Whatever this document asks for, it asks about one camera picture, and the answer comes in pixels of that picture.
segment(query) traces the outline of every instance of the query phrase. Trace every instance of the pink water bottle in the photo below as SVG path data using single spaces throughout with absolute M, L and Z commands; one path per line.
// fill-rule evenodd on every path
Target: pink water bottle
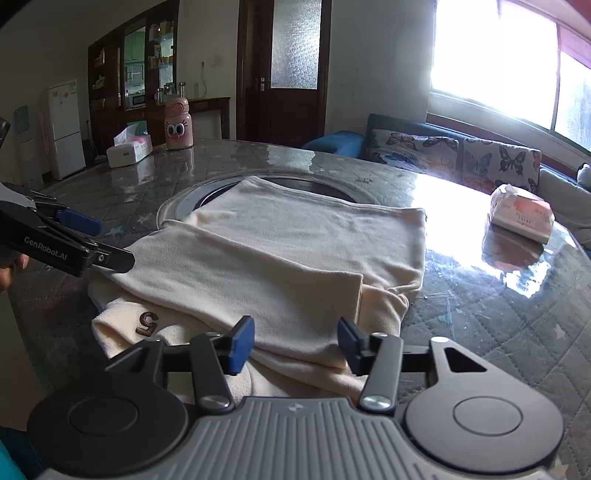
M 186 98 L 171 98 L 164 107 L 164 129 L 169 150 L 193 146 L 193 123 Z

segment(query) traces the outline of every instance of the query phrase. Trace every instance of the white wall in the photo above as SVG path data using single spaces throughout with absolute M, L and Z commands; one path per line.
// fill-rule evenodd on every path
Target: white wall
M 178 12 L 177 80 L 187 82 L 187 95 L 195 98 L 194 84 L 200 82 L 201 62 L 207 97 L 230 97 L 230 137 L 236 138 L 236 46 L 239 0 L 181 0 Z M 216 57 L 215 66 L 210 58 Z M 200 83 L 199 95 L 204 92 Z M 220 138 L 218 112 L 193 115 L 197 137 Z
M 427 111 L 484 128 L 528 147 L 537 148 L 575 170 L 582 163 L 589 162 L 587 155 L 543 130 L 468 100 L 431 93 Z
M 334 0 L 326 132 L 365 132 L 368 115 L 425 121 L 434 0 Z
M 29 105 L 32 132 L 44 166 L 48 166 L 37 121 L 41 91 L 52 83 L 77 78 L 86 83 L 84 27 L 76 21 L 82 10 L 76 0 L 30 2 L 0 30 L 0 115 L 14 123 L 14 109 Z M 86 89 L 79 95 L 80 120 L 88 112 Z M 14 127 L 0 150 L 0 180 L 20 181 Z

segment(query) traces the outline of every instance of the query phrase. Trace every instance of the wooden cabinet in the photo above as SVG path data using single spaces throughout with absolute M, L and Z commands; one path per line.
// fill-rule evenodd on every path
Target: wooden cabinet
M 155 40 L 150 28 L 158 25 L 168 34 L 169 43 L 176 46 L 177 32 L 172 25 L 178 24 L 178 5 L 180 0 L 167 0 L 130 19 L 88 48 L 89 100 L 92 136 L 99 154 L 113 145 L 113 137 L 120 133 L 128 123 L 147 121 L 148 133 L 152 143 L 163 143 L 164 108 L 156 107 L 154 93 L 161 86 L 160 70 L 148 68 L 148 59 L 155 56 L 155 46 L 160 44 L 160 37 Z M 104 66 L 95 67 L 94 59 L 105 47 Z M 172 70 L 172 80 L 176 82 L 176 58 L 174 53 L 167 58 L 166 68 Z M 93 90 L 92 84 L 100 75 L 105 77 L 105 87 L 101 91 Z M 141 94 L 145 89 L 146 107 L 126 109 L 125 84 L 133 83 L 135 90 L 130 93 Z

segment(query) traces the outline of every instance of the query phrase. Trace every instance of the red curtain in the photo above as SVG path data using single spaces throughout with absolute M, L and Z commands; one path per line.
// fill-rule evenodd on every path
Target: red curtain
M 591 69 L 591 44 L 568 28 L 559 26 L 560 50 Z
M 579 12 L 587 22 L 591 23 L 591 0 L 567 0 L 568 3 Z

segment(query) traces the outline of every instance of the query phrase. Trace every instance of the folded towel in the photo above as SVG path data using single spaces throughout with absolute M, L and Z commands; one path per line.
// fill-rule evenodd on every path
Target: folded towel
M 144 312 L 171 344 L 250 314 L 255 348 L 230 380 L 237 400 L 324 390 L 356 397 L 363 380 L 338 351 L 336 321 L 399 333 L 423 279 L 424 221 L 421 209 L 354 205 L 250 177 L 136 242 L 130 272 L 92 275 L 89 294 L 104 309 L 95 335 L 112 356 L 143 338 Z

